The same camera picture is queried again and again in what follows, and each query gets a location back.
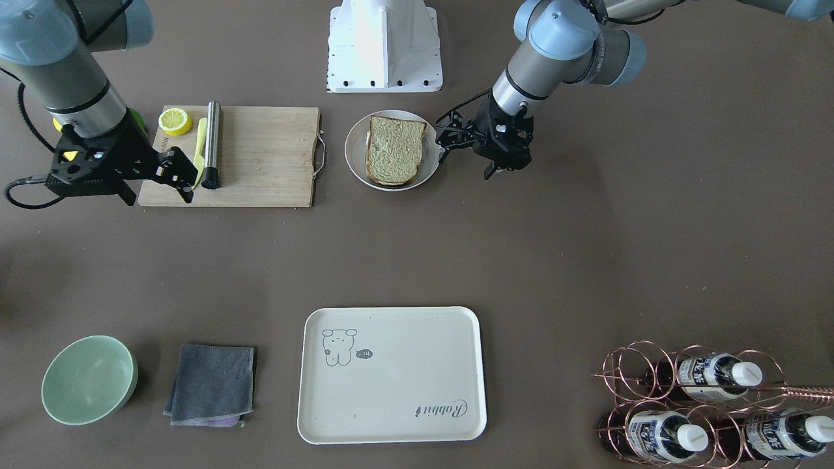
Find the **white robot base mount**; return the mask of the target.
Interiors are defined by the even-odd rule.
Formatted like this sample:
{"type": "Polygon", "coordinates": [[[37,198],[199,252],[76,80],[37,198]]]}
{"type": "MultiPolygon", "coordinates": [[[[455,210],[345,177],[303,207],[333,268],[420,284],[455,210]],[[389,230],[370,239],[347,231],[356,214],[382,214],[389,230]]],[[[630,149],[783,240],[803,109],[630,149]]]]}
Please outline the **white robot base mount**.
{"type": "Polygon", "coordinates": [[[326,90],[442,89],[437,12],[423,1],[343,1],[330,10],[326,90]]]}

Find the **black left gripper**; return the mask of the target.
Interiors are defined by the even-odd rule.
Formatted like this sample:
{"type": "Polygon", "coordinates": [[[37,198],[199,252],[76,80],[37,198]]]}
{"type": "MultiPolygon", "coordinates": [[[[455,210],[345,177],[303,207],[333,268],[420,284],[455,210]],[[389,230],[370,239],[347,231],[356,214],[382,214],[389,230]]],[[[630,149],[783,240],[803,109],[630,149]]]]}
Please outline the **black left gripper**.
{"type": "Polygon", "coordinates": [[[458,110],[482,97],[474,95],[436,119],[435,142],[441,146],[438,163],[444,163],[453,150],[472,148],[477,155],[491,160],[483,172],[485,180],[497,171],[524,169],[532,161],[534,118],[529,104],[522,101],[518,110],[509,115],[489,95],[473,119],[464,119],[458,110]]]}

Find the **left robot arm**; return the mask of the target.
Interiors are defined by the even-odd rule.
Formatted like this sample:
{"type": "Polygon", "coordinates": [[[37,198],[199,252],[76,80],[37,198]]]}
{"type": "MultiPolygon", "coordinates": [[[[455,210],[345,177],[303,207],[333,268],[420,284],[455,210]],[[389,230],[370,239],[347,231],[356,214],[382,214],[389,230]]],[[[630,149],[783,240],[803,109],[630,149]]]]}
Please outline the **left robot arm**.
{"type": "Polygon", "coordinates": [[[678,1],[524,1],[513,17],[519,41],[497,80],[468,99],[470,118],[455,105],[434,123],[438,165],[470,149],[485,158],[483,178],[532,163],[534,117],[558,87],[631,83],[647,60],[633,28],[660,18],[678,1]]]}

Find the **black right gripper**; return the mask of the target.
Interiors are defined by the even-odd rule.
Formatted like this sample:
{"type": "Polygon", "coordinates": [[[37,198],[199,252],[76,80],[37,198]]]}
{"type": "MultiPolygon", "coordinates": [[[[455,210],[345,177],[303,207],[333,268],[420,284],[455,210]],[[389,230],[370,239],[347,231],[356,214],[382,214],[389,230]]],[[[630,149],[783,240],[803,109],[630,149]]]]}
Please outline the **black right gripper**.
{"type": "Polygon", "coordinates": [[[134,206],[137,195],[129,179],[150,179],[176,189],[185,204],[194,198],[197,169],[178,147],[158,152],[137,124],[119,124],[96,137],[79,136],[65,124],[53,153],[45,187],[59,197],[117,195],[134,206]],[[72,162],[62,152],[77,150],[72,162]]]}

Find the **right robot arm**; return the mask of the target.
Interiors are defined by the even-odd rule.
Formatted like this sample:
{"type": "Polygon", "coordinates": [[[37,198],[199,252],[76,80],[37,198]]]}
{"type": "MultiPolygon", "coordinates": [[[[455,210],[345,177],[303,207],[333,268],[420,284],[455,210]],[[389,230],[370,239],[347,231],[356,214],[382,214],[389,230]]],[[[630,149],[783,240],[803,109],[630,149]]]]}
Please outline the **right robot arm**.
{"type": "Polygon", "coordinates": [[[136,201],[131,179],[176,189],[185,202],[199,172],[178,147],[158,152],[93,57],[149,44],[144,1],[3,1],[2,68],[60,124],[51,168],[19,184],[43,184],[58,200],[117,195],[136,201]]]}

